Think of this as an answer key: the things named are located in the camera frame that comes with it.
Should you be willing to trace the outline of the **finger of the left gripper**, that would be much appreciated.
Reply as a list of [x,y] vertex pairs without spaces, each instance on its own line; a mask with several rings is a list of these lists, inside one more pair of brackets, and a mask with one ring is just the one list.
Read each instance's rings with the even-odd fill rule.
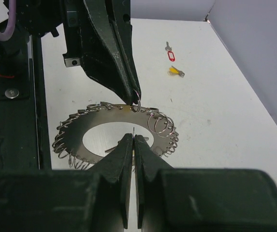
[[89,78],[120,97],[117,89],[121,86],[121,80],[115,60],[115,55],[119,52],[104,2],[105,0],[80,1],[81,66]]
[[141,89],[132,52],[131,2],[129,0],[106,0],[109,24],[117,46],[118,76],[121,86],[117,93],[126,104],[138,104]]

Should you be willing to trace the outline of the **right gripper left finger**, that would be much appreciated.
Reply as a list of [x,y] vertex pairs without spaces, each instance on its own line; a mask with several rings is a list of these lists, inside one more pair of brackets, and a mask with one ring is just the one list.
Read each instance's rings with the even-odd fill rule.
[[0,232],[122,232],[133,138],[85,171],[0,172]]

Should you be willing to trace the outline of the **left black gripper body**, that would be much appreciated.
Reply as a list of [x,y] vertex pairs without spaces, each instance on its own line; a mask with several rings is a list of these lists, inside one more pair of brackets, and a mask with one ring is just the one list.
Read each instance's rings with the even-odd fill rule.
[[17,20],[33,36],[51,33],[58,37],[57,26],[63,25],[67,52],[63,54],[66,67],[82,64],[78,1],[76,0],[18,0]]

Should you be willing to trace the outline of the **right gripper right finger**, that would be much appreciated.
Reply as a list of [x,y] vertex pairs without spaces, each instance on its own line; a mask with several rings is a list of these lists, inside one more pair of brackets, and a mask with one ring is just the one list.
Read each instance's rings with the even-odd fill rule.
[[277,232],[277,186],[256,169],[174,168],[134,138],[143,232]]

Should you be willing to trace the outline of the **silver spiked keyring disc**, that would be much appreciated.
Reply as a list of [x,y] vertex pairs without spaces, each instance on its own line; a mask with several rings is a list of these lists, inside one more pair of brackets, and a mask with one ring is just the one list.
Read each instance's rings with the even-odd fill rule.
[[52,148],[69,167],[85,170],[111,153],[126,133],[143,135],[151,150],[168,157],[178,147],[174,121],[157,108],[100,102],[60,122]]

